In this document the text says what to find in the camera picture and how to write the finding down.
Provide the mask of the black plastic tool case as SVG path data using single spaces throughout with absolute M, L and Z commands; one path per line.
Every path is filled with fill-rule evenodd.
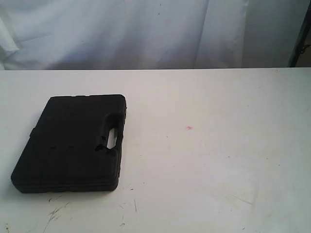
M 126 119 L 121 94 L 51 97 L 11 174 L 21 193 L 113 191 Z

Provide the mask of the white backdrop curtain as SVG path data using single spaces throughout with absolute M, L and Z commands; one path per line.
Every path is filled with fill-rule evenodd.
M 3 0 L 2 70 L 289 65 L 308 0 Z

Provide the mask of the dark metal stand pole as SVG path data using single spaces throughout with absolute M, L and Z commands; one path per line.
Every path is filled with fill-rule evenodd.
M 303 19 L 294 49 L 289 60 L 289 67 L 311 66 L 311 1 Z

